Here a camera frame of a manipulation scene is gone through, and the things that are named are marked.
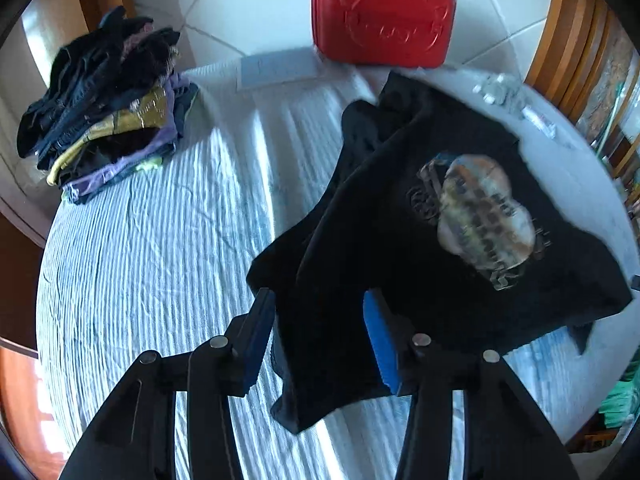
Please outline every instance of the purple folded garment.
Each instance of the purple folded garment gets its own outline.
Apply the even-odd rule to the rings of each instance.
[[[68,182],[63,186],[63,190],[68,192],[72,202],[75,202],[78,197],[94,192],[101,186],[104,186],[114,176],[120,173],[125,168],[130,167],[136,162],[141,162],[149,155],[155,153],[159,148],[171,142],[178,136],[178,131],[175,127],[174,121],[174,103],[175,95],[174,89],[188,86],[190,84],[189,78],[181,74],[173,74],[167,82],[164,84],[164,91],[166,92],[166,123],[162,128],[158,130],[151,142],[142,150],[133,152],[131,155],[123,156],[116,162],[107,164],[103,168],[94,171],[88,175],[82,176],[71,182]]]

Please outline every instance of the red suitcase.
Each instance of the red suitcase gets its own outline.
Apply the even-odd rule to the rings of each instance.
[[[329,59],[434,68],[447,55],[456,0],[311,0],[314,43]]]

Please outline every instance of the silver bolt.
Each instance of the silver bolt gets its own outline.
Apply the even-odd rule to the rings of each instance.
[[[140,362],[143,365],[149,365],[156,360],[157,356],[158,354],[156,354],[153,350],[147,350],[146,352],[142,352],[142,355],[140,356]]]
[[[431,344],[431,337],[426,334],[414,334],[411,342],[416,346],[429,346]]]
[[[495,350],[485,350],[482,352],[482,358],[488,363],[500,362],[500,354]]]
[[[224,348],[228,343],[229,339],[223,335],[217,335],[209,339],[209,346],[211,346],[211,348]]]

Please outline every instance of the yellow folded garment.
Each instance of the yellow folded garment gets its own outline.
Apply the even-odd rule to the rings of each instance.
[[[82,147],[91,140],[124,134],[140,128],[160,128],[164,126],[166,122],[166,106],[164,88],[154,86],[151,92],[140,99],[133,109],[118,110],[105,117],[99,123],[95,123],[55,160],[47,176],[47,184],[55,186],[58,183],[60,171],[69,166],[78,156]]]

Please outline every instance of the stack of folded clothes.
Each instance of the stack of folded clothes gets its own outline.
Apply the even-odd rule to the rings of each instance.
[[[182,137],[198,89],[174,73],[180,33],[152,23],[112,10],[97,30],[60,49],[49,90],[22,116],[18,154],[36,155],[68,202],[85,203],[158,167]]]

